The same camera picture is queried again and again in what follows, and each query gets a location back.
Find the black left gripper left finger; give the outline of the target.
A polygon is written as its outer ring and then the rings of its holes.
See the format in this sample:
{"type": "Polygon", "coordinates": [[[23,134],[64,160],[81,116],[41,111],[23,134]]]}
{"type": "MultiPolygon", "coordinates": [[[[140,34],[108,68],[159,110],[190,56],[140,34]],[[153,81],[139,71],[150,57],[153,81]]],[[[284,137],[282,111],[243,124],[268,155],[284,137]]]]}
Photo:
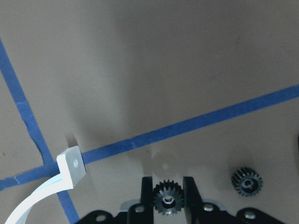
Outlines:
{"type": "Polygon", "coordinates": [[[151,176],[142,178],[141,198],[140,203],[143,211],[141,214],[142,224],[154,223],[153,211],[153,181],[151,176]]]}

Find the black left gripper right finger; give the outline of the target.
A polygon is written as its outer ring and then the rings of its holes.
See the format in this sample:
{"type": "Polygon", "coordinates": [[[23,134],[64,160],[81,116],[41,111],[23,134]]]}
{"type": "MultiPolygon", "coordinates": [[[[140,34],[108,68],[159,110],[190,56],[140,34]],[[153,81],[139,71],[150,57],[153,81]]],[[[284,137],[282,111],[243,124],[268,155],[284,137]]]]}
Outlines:
{"type": "Polygon", "coordinates": [[[183,177],[184,212],[188,224],[199,224],[203,201],[193,177],[183,177]]]}

